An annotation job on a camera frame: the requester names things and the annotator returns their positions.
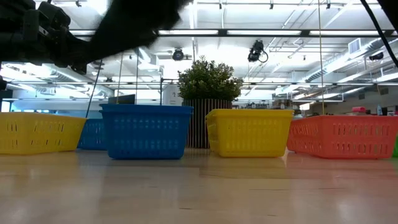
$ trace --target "yellow basket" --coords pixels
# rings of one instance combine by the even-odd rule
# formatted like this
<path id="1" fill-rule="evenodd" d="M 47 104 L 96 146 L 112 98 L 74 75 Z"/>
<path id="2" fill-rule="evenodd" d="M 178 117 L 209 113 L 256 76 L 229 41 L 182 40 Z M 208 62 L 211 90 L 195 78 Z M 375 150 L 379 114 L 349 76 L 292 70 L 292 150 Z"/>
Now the yellow basket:
<path id="1" fill-rule="evenodd" d="M 0 154 L 75 150 L 85 118 L 40 113 L 0 113 Z"/>
<path id="2" fill-rule="evenodd" d="M 292 110 L 212 110 L 210 148 L 223 157 L 283 156 L 292 118 Z"/>

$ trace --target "blue basket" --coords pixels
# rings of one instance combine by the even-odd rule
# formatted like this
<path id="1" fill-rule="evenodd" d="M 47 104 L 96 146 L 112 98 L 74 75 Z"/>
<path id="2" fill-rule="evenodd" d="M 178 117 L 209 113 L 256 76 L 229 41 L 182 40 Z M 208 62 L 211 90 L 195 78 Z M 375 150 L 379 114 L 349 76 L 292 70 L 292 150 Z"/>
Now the blue basket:
<path id="1" fill-rule="evenodd" d="M 106 150 L 105 127 L 102 119 L 88 119 L 81 132 L 79 149 Z"/>
<path id="2" fill-rule="evenodd" d="M 179 159 L 192 107 L 101 105 L 106 148 L 114 159 Z"/>

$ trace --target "blurred object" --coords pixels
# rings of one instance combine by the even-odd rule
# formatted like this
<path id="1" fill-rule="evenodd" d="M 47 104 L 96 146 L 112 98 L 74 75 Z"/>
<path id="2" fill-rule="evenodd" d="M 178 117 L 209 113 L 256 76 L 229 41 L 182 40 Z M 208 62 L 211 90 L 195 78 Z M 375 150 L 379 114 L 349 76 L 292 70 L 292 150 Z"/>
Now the blurred object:
<path id="1" fill-rule="evenodd" d="M 90 40 L 90 60 L 150 46 L 159 30 L 169 30 L 180 20 L 178 11 L 186 3 L 187 0 L 113 0 Z"/>
<path id="2" fill-rule="evenodd" d="M 90 42 L 69 32 L 71 19 L 51 1 L 0 1 L 0 62 L 54 63 L 86 73 L 86 65 L 128 49 L 152 44 L 159 30 L 171 29 L 187 0 L 113 0 Z"/>
<path id="3" fill-rule="evenodd" d="M 0 1 L 0 62 L 53 63 L 86 73 L 82 50 L 87 42 L 69 32 L 71 19 L 48 2 Z"/>
<path id="4" fill-rule="evenodd" d="M 379 4 L 386 13 L 386 16 L 390 19 L 391 24 L 394 26 L 395 30 L 398 30 L 398 17 L 396 16 L 396 2 L 391 0 L 378 0 Z"/>

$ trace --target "potted plant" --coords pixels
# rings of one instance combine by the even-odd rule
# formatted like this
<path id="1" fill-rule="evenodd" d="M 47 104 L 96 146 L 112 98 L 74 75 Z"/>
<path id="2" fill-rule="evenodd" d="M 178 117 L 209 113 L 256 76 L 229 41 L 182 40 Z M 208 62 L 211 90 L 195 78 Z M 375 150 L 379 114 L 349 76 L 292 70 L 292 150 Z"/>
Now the potted plant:
<path id="1" fill-rule="evenodd" d="M 187 147 L 209 148 L 205 116 L 213 109 L 232 109 L 232 101 L 241 94 L 241 78 L 225 63 L 207 61 L 204 56 L 191 68 L 178 71 L 182 105 L 194 107 L 188 131 Z"/>

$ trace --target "black cable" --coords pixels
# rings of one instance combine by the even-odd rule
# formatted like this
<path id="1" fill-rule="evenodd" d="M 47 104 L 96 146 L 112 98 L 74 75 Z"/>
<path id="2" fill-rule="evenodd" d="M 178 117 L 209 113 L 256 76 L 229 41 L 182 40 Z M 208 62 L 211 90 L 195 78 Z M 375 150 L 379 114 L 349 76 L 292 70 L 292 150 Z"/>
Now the black cable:
<path id="1" fill-rule="evenodd" d="M 377 22 L 377 19 L 376 19 L 376 17 L 373 14 L 372 9 L 369 7 L 369 5 L 366 2 L 366 0 L 361 0 L 361 3 L 365 7 L 366 12 L 368 12 L 368 14 L 369 14 L 374 26 L 377 29 L 377 32 L 380 35 L 381 40 L 384 43 L 384 46 L 386 46 L 386 49 L 387 49 L 388 54 L 390 55 L 392 61 L 395 63 L 396 67 L 398 67 L 398 60 L 397 60 L 396 56 L 394 55 L 394 53 L 393 53 L 393 51 L 392 51 L 392 49 L 390 47 L 390 44 L 388 43 L 388 41 L 386 39 L 386 36 L 384 35 L 383 31 L 381 30 L 381 27 L 380 27 L 379 23 Z"/>
<path id="2" fill-rule="evenodd" d="M 102 66 L 102 59 L 101 59 L 101 63 L 99 64 L 99 67 L 98 67 L 97 77 L 95 78 L 95 83 L 94 83 L 94 87 L 93 87 L 93 93 L 91 94 L 90 101 L 88 102 L 86 118 L 88 117 L 88 112 L 90 111 L 91 101 L 93 100 L 94 90 L 95 90 L 95 87 L 97 86 L 98 77 L 100 76 L 101 66 Z"/>
<path id="3" fill-rule="evenodd" d="M 263 52 L 264 52 L 264 54 L 267 56 L 267 60 L 265 60 L 265 61 L 261 61 L 261 60 L 260 60 L 260 58 L 259 58 L 259 60 L 258 60 L 258 61 L 259 61 L 259 62 L 261 62 L 261 63 L 266 63 L 266 62 L 268 62 L 268 58 L 269 58 L 269 57 L 268 57 L 268 54 L 267 54 L 267 52 L 265 52 L 264 50 L 263 50 Z"/>

